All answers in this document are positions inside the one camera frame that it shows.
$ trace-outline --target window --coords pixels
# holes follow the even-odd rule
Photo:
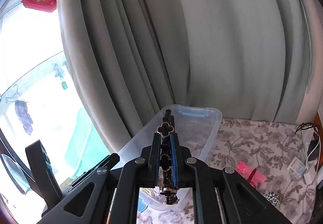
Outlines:
[[[109,152],[75,90],[63,52],[57,11],[10,0],[0,15],[0,129],[29,167],[25,148],[41,140],[58,184],[95,166]],[[0,163],[0,193],[18,223],[36,223],[44,200],[21,194]]]

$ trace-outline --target green tag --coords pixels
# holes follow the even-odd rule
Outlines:
[[[62,82],[62,87],[64,90],[66,90],[68,88],[66,82]]]

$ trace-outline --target silver screw head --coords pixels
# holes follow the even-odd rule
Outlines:
[[[195,164],[196,163],[196,158],[194,157],[189,157],[186,162],[188,162],[188,164]]]
[[[106,173],[108,172],[108,169],[106,166],[104,167],[99,167],[97,170],[96,170],[96,173],[98,175],[105,175]]]
[[[227,166],[224,171],[227,173],[227,174],[233,174],[235,172],[235,169],[231,166]]]
[[[143,157],[137,157],[135,162],[137,164],[143,164],[146,160]]]

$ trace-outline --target clear plastic storage box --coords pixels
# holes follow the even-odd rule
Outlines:
[[[221,125],[222,113],[215,108],[195,108],[181,105],[170,105],[160,110],[120,151],[120,162],[115,168],[122,167],[132,159],[140,156],[144,147],[150,146],[157,132],[157,128],[163,122],[166,109],[172,111],[175,120],[175,131],[180,145],[190,149],[193,157],[205,161],[216,139]],[[192,193],[189,188],[181,188],[177,192],[180,199],[176,205],[165,205],[149,196],[144,191],[139,191],[143,203],[158,211],[182,211],[189,202]]]

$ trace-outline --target black holder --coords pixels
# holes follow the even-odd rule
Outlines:
[[[195,224],[291,223],[234,168],[208,167],[191,157],[188,148],[180,146],[177,133],[172,137],[177,188],[193,188]],[[120,158],[111,154],[73,181],[63,192],[63,198],[38,223],[135,224],[139,188],[157,185],[161,145],[161,136],[155,133],[152,145],[143,148],[140,157],[114,170],[111,169]]]

